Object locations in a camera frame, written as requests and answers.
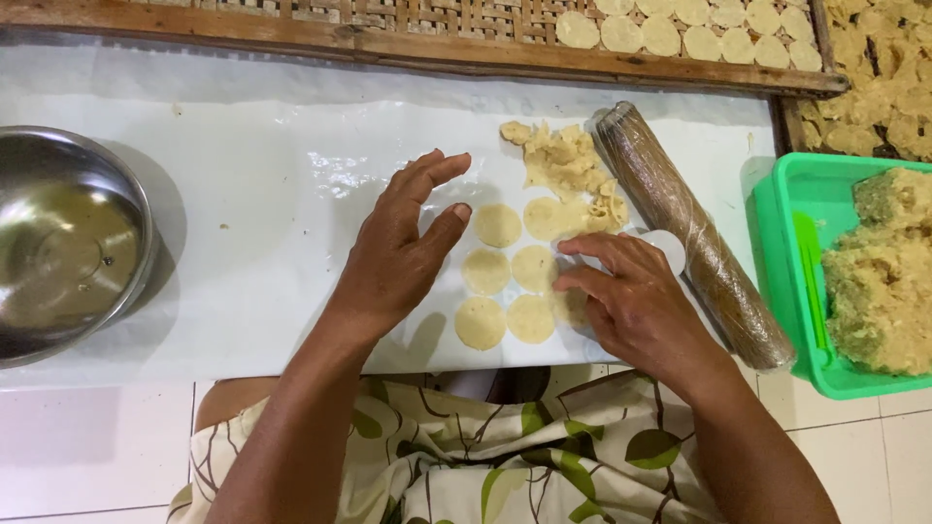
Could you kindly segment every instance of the person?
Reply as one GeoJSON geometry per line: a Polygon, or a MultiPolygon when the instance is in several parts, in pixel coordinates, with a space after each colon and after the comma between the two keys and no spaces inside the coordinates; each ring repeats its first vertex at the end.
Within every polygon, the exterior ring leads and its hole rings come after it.
{"type": "Polygon", "coordinates": [[[560,242],[608,272],[574,267],[554,289],[581,288],[602,347],[637,371],[516,405],[360,379],[467,227],[457,203],[418,234],[470,163],[434,150],[397,172],[281,376],[208,392],[170,524],[839,522],[663,254],[624,234],[560,242]]]}

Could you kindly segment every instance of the plastic wrap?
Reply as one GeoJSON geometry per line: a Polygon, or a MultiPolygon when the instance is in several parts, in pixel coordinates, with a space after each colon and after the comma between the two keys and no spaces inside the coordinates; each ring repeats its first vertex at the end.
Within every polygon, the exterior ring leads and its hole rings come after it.
{"type": "Polygon", "coordinates": [[[787,365],[796,351],[651,128],[629,102],[596,123],[596,148],[645,220],[686,248],[686,276],[733,350],[754,369],[787,365]]]}

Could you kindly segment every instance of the wooden frame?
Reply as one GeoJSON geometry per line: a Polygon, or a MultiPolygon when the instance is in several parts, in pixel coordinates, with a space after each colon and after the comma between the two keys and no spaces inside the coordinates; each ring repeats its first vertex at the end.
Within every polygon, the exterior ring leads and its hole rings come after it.
{"type": "MultiPolygon", "coordinates": [[[[335,5],[350,5],[350,0],[327,1],[335,5]]],[[[580,5],[584,6],[585,1],[579,0],[580,5]]],[[[481,5],[480,2],[472,0],[469,5],[481,5]]],[[[359,3],[360,0],[353,0],[353,5],[359,3]]],[[[392,3],[407,4],[405,0],[392,3]]],[[[289,15],[291,4],[290,1],[281,4],[288,6],[289,15]]],[[[341,12],[346,13],[348,10],[343,9],[341,12]]],[[[401,66],[458,75],[524,76],[655,87],[730,89],[802,97],[830,97],[849,88],[847,78],[831,71],[810,73],[755,65],[501,41],[497,37],[476,39],[387,31],[350,23],[358,15],[347,17],[341,14],[339,23],[295,20],[285,18],[280,13],[276,15],[253,16],[224,10],[117,0],[0,0],[0,26],[134,37],[401,66]]],[[[827,32],[824,13],[822,31],[819,31],[818,25],[816,21],[817,34],[827,32]]],[[[554,38],[551,32],[551,29],[547,29],[545,38],[554,38]]],[[[830,49],[822,48],[821,52],[823,57],[830,56],[830,49]]]]}

